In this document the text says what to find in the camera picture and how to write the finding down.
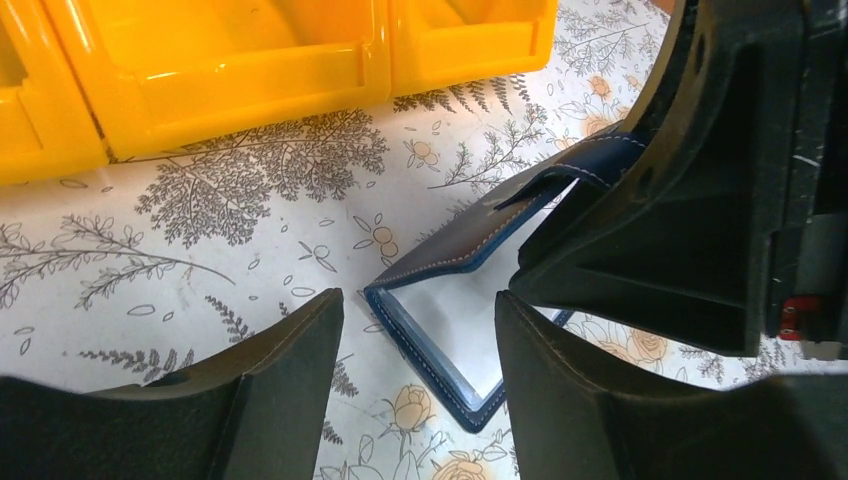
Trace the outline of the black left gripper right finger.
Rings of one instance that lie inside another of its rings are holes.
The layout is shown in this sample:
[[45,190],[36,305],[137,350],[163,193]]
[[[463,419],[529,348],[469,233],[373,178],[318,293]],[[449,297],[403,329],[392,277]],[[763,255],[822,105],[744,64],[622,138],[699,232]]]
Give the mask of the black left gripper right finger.
[[710,390],[555,326],[508,291],[496,337],[525,479],[843,479],[847,379],[777,375]]

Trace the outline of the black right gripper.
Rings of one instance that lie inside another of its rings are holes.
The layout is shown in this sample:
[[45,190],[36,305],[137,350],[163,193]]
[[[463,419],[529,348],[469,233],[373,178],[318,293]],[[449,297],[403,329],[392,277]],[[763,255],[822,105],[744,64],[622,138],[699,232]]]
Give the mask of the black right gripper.
[[645,150],[593,205],[556,208],[521,247],[510,290],[756,355],[765,200],[785,185],[790,133],[766,331],[806,359],[846,359],[847,174],[832,131],[846,41],[844,1],[677,2],[622,125]]

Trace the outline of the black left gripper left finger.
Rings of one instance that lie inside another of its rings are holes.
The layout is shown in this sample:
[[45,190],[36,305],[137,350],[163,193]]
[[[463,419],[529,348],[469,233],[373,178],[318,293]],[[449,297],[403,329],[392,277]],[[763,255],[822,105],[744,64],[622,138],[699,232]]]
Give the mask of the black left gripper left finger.
[[344,321],[321,292],[146,386],[77,394],[1,381],[5,479],[309,479]]

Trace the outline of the blue leather card holder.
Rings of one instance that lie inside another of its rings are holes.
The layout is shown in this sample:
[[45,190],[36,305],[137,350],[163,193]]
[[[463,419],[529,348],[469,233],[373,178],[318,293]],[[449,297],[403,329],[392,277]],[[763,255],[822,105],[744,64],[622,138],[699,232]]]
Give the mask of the blue leather card holder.
[[611,189],[646,146],[614,128],[579,141],[500,183],[365,287],[377,320],[465,431],[481,431],[505,400],[494,307],[519,247],[549,208],[577,205],[583,188]]

